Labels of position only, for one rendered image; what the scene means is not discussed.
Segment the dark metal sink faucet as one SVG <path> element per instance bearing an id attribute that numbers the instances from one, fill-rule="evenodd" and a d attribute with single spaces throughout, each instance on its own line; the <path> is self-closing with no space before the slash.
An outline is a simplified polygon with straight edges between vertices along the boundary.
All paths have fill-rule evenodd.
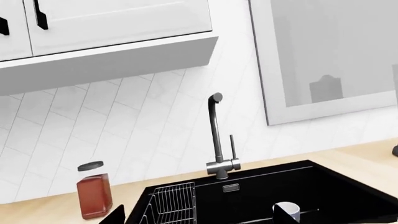
<path id="1" fill-rule="evenodd" d="M 218 180 L 227 179 L 229 171 L 241 169 L 241 162 L 236 156 L 234 137 L 232 134 L 229 136 L 229 139 L 231 143 L 233 158 L 231 158 L 230 160 L 224 160 L 223 157 L 220 134 L 218 130 L 218 121 L 216 117 L 216 104 L 220 103 L 222 99 L 223 95 L 221 93 L 214 93 L 208 98 L 208 113 L 210 119 L 213 146 L 215 150 L 215 161 L 208 162 L 206 164 L 206 171 L 208 175 L 214 174 Z"/>

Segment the white framed window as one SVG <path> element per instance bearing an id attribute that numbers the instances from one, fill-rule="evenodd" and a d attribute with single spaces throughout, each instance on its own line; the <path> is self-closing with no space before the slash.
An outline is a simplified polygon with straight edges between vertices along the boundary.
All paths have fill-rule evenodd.
<path id="1" fill-rule="evenodd" d="M 269 126 L 395 106 L 398 0 L 248 0 Z"/>

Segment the red sauce jar black lid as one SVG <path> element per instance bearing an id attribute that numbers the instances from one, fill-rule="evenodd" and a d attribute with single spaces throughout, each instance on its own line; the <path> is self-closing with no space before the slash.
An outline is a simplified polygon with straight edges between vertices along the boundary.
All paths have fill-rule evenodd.
<path id="1" fill-rule="evenodd" d="M 91 220 L 106 216 L 113 206 L 109 175 L 103 161 L 93 161 L 77 167 L 76 183 L 81 216 Z"/>

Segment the black kitchen sink basin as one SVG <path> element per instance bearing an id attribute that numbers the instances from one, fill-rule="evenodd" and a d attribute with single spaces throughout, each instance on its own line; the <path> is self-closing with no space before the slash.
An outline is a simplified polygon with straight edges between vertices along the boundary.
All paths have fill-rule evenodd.
<path id="1" fill-rule="evenodd" d="M 139 224 L 155 188 L 195 183 L 197 224 L 273 224 L 272 207 L 291 202 L 300 208 L 299 224 L 398 222 L 398 198 L 304 160 L 183 180 L 144 189 L 125 224 Z"/>

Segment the white wall cabinet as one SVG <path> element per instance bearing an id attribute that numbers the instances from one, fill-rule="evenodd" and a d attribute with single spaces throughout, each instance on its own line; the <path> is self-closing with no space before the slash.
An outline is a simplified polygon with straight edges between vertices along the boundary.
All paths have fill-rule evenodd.
<path id="1" fill-rule="evenodd" d="M 0 0 L 0 96 L 208 65 L 208 0 Z"/>

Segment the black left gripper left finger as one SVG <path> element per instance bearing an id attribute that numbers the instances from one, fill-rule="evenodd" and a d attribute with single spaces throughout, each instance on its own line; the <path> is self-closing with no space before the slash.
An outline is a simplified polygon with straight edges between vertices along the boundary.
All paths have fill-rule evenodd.
<path id="1" fill-rule="evenodd" d="M 125 224 L 124 205 L 119 205 L 98 224 Z"/>

